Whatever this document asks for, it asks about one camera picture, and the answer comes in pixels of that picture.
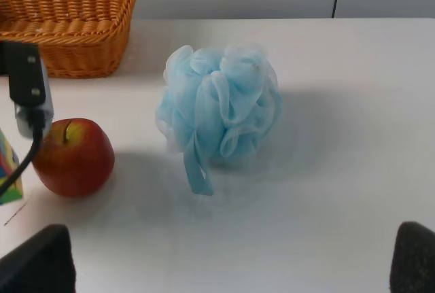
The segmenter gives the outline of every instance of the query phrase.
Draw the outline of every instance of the black cable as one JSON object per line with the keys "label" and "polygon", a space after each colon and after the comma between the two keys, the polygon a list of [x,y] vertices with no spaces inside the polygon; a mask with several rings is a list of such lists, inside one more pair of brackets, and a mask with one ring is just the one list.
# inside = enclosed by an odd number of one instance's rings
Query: black cable
{"label": "black cable", "polygon": [[12,174],[3,182],[0,186],[0,196],[2,196],[7,189],[9,189],[12,184],[16,182],[16,180],[21,176],[22,172],[28,167],[30,162],[38,153],[39,148],[42,144],[43,139],[43,131],[45,126],[45,116],[44,112],[41,110],[32,110],[29,112],[28,117],[29,126],[33,130],[33,143],[32,146],[27,153],[27,156],[22,160],[21,164],[12,172]]}

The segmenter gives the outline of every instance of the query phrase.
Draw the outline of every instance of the apple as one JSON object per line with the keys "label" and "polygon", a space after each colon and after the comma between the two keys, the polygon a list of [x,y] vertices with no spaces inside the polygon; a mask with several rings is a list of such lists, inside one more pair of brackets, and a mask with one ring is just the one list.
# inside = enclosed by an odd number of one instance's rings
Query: apple
{"label": "apple", "polygon": [[115,154],[97,123],[73,118],[53,123],[32,163],[48,189],[80,197],[104,185],[114,168]]}

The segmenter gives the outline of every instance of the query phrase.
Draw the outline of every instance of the woven basket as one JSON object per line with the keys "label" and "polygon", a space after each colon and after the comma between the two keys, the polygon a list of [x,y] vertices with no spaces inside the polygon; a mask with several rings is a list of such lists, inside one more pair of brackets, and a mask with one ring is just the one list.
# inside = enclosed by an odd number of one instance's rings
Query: woven basket
{"label": "woven basket", "polygon": [[52,77],[113,73],[136,0],[0,0],[0,40],[39,44]]}

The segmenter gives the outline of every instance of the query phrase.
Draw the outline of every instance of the blue loofah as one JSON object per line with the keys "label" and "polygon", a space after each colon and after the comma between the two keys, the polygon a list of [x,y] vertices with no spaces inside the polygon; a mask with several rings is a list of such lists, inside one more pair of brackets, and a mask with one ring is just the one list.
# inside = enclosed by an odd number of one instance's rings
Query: blue loofah
{"label": "blue loofah", "polygon": [[256,46],[184,46],[166,63],[168,87],[156,123],[169,146],[184,153],[193,193],[212,195],[208,161],[252,157],[281,115],[277,76]]}

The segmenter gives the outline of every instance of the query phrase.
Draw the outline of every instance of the white table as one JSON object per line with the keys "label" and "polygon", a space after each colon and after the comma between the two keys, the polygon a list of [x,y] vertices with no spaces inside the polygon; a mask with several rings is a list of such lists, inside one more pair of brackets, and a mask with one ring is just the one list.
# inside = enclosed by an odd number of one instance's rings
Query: white table
{"label": "white table", "polygon": [[[252,41],[283,117],[251,169],[215,170],[215,196],[193,196],[154,125],[164,62],[184,44]],[[386,293],[400,223],[435,228],[434,20],[136,21],[113,77],[51,85],[56,119],[105,129],[115,173],[68,201],[27,170],[26,206],[7,226],[23,202],[0,207],[0,254],[65,223],[79,293]],[[4,79],[0,117],[23,157]]]}

